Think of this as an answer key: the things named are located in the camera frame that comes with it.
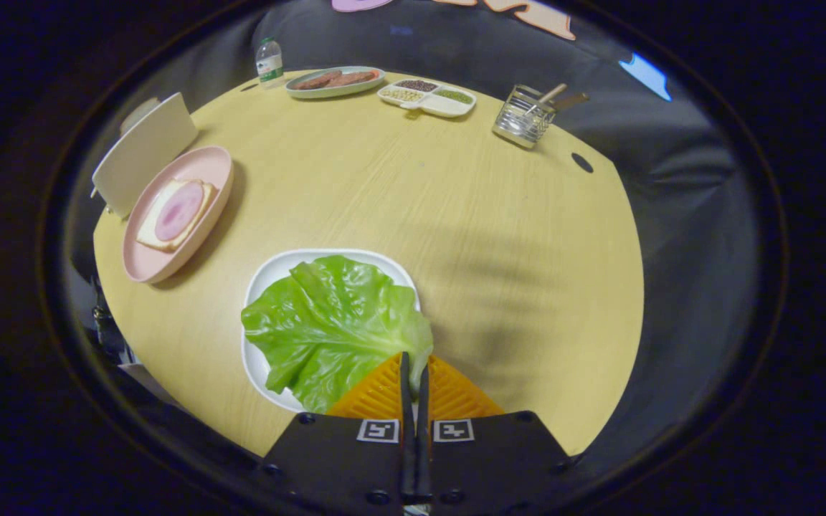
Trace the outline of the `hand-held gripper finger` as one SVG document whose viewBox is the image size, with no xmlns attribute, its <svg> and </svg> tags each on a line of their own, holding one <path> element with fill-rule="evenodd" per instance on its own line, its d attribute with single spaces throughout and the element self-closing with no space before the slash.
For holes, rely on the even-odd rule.
<svg viewBox="0 0 826 516">
<path fill-rule="evenodd" d="M 432 515 L 538 515 L 573 457 L 533 411 L 507 412 L 430 356 L 417 409 L 417 495 Z"/>
<path fill-rule="evenodd" d="M 266 488 L 314 514 L 402 514 L 412 484 L 409 362 L 407 353 L 388 359 L 340 414 L 296 414 L 263 458 Z"/>
</svg>

